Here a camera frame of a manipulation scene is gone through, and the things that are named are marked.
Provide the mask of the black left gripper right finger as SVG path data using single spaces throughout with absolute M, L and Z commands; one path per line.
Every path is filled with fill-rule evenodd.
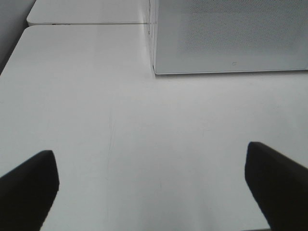
M 250 142 L 245 181 L 272 231 L 308 229 L 308 169 L 261 142 Z

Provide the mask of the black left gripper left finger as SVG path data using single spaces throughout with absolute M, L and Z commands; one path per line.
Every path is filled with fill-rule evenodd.
M 39 231 L 59 190 L 53 151 L 41 151 L 0 179 L 0 229 Z

